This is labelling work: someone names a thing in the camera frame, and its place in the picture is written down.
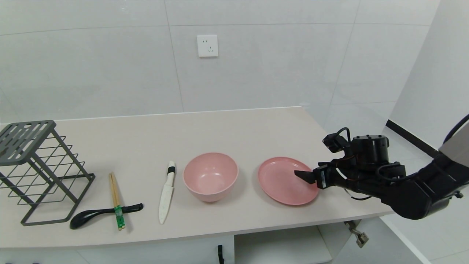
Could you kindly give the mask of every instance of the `white knife blade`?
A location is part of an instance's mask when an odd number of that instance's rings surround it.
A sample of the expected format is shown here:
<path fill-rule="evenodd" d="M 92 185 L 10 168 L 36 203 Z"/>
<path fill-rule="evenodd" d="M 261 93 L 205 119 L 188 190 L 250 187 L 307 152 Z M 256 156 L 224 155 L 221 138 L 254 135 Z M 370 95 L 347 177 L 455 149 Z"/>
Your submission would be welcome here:
<path fill-rule="evenodd" d="M 166 183 L 163 186 L 163 191 L 161 192 L 161 198 L 159 200 L 159 223 L 163 224 L 168 215 L 169 205 L 171 204 L 171 198 L 173 197 L 174 191 L 174 174 L 176 172 L 176 165 L 174 162 L 170 161 L 168 164 L 168 173 Z"/>

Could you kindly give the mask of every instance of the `wooden chopsticks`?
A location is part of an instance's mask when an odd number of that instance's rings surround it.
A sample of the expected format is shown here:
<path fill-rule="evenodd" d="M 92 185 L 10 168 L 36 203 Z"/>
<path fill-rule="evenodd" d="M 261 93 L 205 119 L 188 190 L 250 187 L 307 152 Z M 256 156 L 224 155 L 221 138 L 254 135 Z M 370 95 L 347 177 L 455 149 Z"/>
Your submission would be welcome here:
<path fill-rule="evenodd" d="M 119 192 L 117 191 L 117 181 L 114 172 L 109 174 L 109 183 L 111 185 L 111 194 L 113 196 L 114 211 L 116 214 L 117 227 L 120 230 L 125 228 L 124 215 L 122 213 L 121 201 L 119 200 Z"/>

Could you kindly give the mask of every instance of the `pink plate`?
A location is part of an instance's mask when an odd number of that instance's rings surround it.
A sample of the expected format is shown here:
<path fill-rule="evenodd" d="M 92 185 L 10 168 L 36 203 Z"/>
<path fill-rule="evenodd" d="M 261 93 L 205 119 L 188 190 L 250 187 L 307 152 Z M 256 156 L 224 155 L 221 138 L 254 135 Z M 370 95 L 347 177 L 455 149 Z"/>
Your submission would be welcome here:
<path fill-rule="evenodd" d="M 275 157 L 262 163 L 257 178 L 264 192 L 278 202 L 288 205 L 309 203 L 317 196 L 318 186 L 298 178 L 295 170 L 311 169 L 298 160 Z"/>

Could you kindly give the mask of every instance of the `gray utensil rack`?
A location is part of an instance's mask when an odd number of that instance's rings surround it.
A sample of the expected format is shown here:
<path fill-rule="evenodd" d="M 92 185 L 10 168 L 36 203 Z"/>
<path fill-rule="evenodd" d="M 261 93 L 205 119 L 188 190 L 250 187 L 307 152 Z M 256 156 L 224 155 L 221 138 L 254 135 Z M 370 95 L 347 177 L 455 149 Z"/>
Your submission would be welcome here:
<path fill-rule="evenodd" d="M 78 154 L 72 153 L 72 145 L 65 144 L 66 137 L 60 136 L 55 127 L 53 120 L 20 122 L 9 124 L 0 132 L 0 189 L 11 189 L 8 197 L 19 197 L 18 205 L 31 206 L 21 220 L 24 226 L 70 220 L 95 178 L 86 172 L 84 162 L 77 160 Z M 87 183 L 75 195 L 71 187 L 78 178 L 85 178 Z M 71 183 L 67 186 L 64 180 Z M 59 198 L 46 201 L 48 195 Z M 67 217 L 27 222 L 40 204 L 62 202 L 66 198 L 73 203 Z"/>

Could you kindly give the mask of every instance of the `black spoon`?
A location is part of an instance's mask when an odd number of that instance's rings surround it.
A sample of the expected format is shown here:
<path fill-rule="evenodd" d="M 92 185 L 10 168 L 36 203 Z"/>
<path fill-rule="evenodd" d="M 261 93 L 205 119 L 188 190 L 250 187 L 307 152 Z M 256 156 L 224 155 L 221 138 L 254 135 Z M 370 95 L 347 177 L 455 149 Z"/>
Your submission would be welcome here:
<path fill-rule="evenodd" d="M 143 203 L 139 203 L 136 205 L 131 205 L 131 206 L 124 206 L 122 207 L 122 213 L 131 213 L 131 212 L 138 212 L 144 208 Z M 106 213 L 114 213 L 114 208 L 109 208 L 109 209 L 99 209 L 99 210 L 86 210 L 81 213 L 76 214 L 72 220 L 70 220 L 70 229 L 77 229 L 86 222 L 90 221 L 93 217 L 100 215 L 100 214 L 106 214 Z"/>

